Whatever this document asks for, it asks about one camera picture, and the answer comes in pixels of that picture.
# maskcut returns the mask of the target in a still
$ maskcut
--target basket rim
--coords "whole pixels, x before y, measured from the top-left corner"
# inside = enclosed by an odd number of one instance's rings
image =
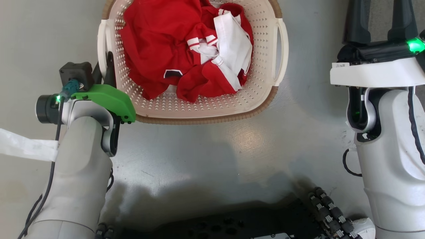
[[[273,8],[276,18],[282,18],[282,10],[278,3],[278,0],[268,0],[270,5]],[[112,7],[116,0],[106,0],[106,4],[103,8],[102,19],[107,20],[111,14]],[[226,116],[218,116],[218,117],[205,117],[205,118],[192,118],[192,119],[169,119],[169,118],[155,118],[155,117],[146,117],[137,114],[136,120],[143,123],[149,124],[160,124],[160,125],[200,125],[200,124],[213,124],[220,122],[229,122],[235,120],[242,120],[251,118],[262,111],[264,111],[270,103],[275,98],[278,93],[278,87],[272,86],[267,96],[266,100],[262,102],[257,108],[250,110],[248,112],[239,113],[239,114],[231,114]]]

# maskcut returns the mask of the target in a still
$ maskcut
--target shiny floor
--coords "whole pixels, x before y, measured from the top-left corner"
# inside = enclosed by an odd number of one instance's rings
[[[370,216],[362,179],[342,165],[343,152],[354,147],[344,116],[347,90],[329,84],[348,1],[279,3],[289,35],[289,63],[269,108],[254,118],[213,125],[123,125],[119,151],[112,158],[115,183],[101,221],[148,230],[260,203],[304,199],[314,186],[326,190],[347,216]],[[425,3],[414,4],[418,27],[424,29]],[[103,5],[104,0],[9,1],[0,9],[0,23],[7,23],[0,25],[0,44],[8,46],[2,49],[8,58],[0,58],[0,69],[14,79],[1,88],[2,102],[26,92],[19,107],[1,105],[2,112],[16,119],[1,117],[2,128],[53,139],[54,127],[35,119],[34,102],[57,91],[57,70],[65,62],[96,62]],[[392,0],[372,0],[369,28],[374,40],[386,38],[391,13]],[[0,229],[5,238],[15,238],[43,191],[50,166],[1,159]],[[360,170],[355,153],[347,160],[353,171]]]

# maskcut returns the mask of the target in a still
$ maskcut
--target green light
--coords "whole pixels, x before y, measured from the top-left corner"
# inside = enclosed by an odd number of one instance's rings
[[[425,43],[419,38],[413,38],[406,42],[409,45],[409,50],[413,53],[420,53],[425,50]]]

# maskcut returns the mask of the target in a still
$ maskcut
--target basket handle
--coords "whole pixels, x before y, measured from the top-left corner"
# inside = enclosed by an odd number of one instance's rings
[[[97,59],[99,61],[100,73],[102,74],[103,79],[105,79],[106,69],[108,68],[106,63],[106,54],[112,51],[111,27],[113,27],[113,20],[102,20],[97,33]]]
[[[288,43],[288,32],[286,31],[285,23],[283,22],[282,18],[276,18],[276,26],[275,26],[275,40],[273,45],[273,62],[276,62],[277,60],[277,48],[278,48],[278,29],[280,32],[280,40],[281,40],[281,61],[279,66],[279,72],[276,77],[274,77],[275,80],[275,86],[279,86],[279,84],[282,82],[283,77],[285,76],[286,67],[288,65],[288,57],[289,57],[289,43]],[[275,76],[276,73],[276,63],[273,64],[272,67],[272,75]]]

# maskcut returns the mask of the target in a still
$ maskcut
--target red fabric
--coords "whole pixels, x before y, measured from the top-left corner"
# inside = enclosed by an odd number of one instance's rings
[[[243,7],[226,3],[221,7],[241,15],[241,26],[253,43],[252,29]],[[218,9],[208,0],[134,0],[124,13],[126,25],[119,31],[125,49],[129,77],[151,100],[169,85],[177,85],[177,96],[195,102],[199,95],[216,97],[235,91],[211,62],[200,65],[200,55],[187,41],[216,36],[214,18]],[[183,77],[164,78],[165,70],[180,70]],[[243,85],[247,76],[239,74]]]

